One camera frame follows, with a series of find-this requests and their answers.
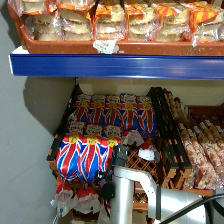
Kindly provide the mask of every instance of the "red white and blue bag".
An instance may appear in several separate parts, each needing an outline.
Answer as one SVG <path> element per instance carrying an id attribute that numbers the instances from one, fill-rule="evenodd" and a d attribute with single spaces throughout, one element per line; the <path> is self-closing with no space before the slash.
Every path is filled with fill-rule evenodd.
<path id="1" fill-rule="evenodd" d="M 64 136 L 57 155 L 57 169 L 60 173 L 62 181 L 60 181 L 55 200 L 51 201 L 51 205 L 57 208 L 57 215 L 65 216 L 72 208 L 73 191 L 69 186 L 69 182 L 78 178 L 78 160 L 83 140 L 83 129 L 75 128 L 75 122 L 72 121 L 73 130 Z"/>
<path id="2" fill-rule="evenodd" d="M 105 96 L 93 95 L 89 105 L 89 123 L 94 125 L 104 124 Z"/>
<path id="3" fill-rule="evenodd" d="M 134 94 L 120 95 L 121 99 L 121 126 L 124 131 L 138 130 L 138 108 Z"/>
<path id="4" fill-rule="evenodd" d="M 89 105 L 91 96 L 80 94 L 74 105 L 74 117 L 76 121 L 88 122 L 89 121 Z"/>
<path id="5" fill-rule="evenodd" d="M 121 102 L 120 96 L 107 95 L 105 100 L 104 125 L 121 126 Z"/>
<path id="6" fill-rule="evenodd" d="M 103 159 L 101 170 L 106 170 L 107 166 L 111 163 L 113 147 L 121 142 L 122 128 L 113 125 L 104 126 L 103 138 L 101 143 L 101 152 Z"/>
<path id="7" fill-rule="evenodd" d="M 150 97 L 137 97 L 139 132 L 146 139 L 156 140 L 157 120 Z"/>

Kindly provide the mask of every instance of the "blue shelf edge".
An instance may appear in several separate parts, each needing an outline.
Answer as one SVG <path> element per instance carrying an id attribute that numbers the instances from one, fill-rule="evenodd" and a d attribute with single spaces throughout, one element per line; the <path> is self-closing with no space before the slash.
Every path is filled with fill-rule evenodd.
<path id="1" fill-rule="evenodd" d="M 15 76 L 224 80 L 224 56 L 9 55 Z"/>

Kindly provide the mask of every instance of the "white label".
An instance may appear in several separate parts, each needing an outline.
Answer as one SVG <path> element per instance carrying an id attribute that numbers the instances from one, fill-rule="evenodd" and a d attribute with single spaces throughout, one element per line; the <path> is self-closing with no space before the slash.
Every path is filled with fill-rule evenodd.
<path id="1" fill-rule="evenodd" d="M 188 131 L 188 134 L 190 135 L 190 137 L 194 136 L 194 133 L 193 133 L 193 131 L 191 129 L 187 129 L 187 131 Z"/>
<path id="2" fill-rule="evenodd" d="M 198 128 L 197 126 L 194 126 L 194 130 L 195 130 L 195 132 L 196 132 L 197 134 L 200 134 L 200 133 L 201 133 L 201 131 L 199 130 L 199 128 Z"/>
<path id="3" fill-rule="evenodd" d="M 95 40 L 93 47 L 104 54 L 112 54 L 114 52 L 117 40 Z"/>
<path id="4" fill-rule="evenodd" d="M 102 136 L 102 127 L 89 124 L 86 128 L 86 132 L 88 135 L 94 135 L 94 136 Z"/>
<path id="5" fill-rule="evenodd" d="M 120 103 L 120 96 L 110 95 L 110 96 L 108 96 L 107 100 L 109 102 Z"/>
<path id="6" fill-rule="evenodd" d="M 105 101 L 105 96 L 104 95 L 93 95 L 92 96 L 92 101 L 96 101 L 96 100 L 99 100 L 99 101 Z"/>
<path id="7" fill-rule="evenodd" d="M 79 95 L 79 99 L 80 99 L 80 101 L 81 100 L 83 100 L 83 101 L 90 101 L 91 96 L 86 95 L 86 94 L 81 94 L 81 95 Z"/>
<path id="8" fill-rule="evenodd" d="M 203 122 L 200 123 L 200 127 L 201 127 L 203 130 L 206 129 L 206 126 L 205 126 L 205 124 L 204 124 Z"/>
<path id="9" fill-rule="evenodd" d="M 219 133 L 223 132 L 222 128 L 220 126 L 216 126 L 217 130 L 219 131 Z"/>
<path id="10" fill-rule="evenodd" d="M 205 120 L 204 122 L 205 122 L 205 124 L 206 124 L 208 127 L 211 127 L 211 126 L 212 126 L 212 124 L 211 124 L 211 122 L 210 122 L 209 120 Z"/>
<path id="11" fill-rule="evenodd" d="M 180 130 L 185 130 L 186 129 L 182 123 L 179 123 L 179 128 L 180 128 Z"/>
<path id="12" fill-rule="evenodd" d="M 114 136 L 115 138 L 121 137 L 121 129 L 113 125 L 105 126 L 104 132 L 108 137 L 110 137 L 111 135 Z"/>

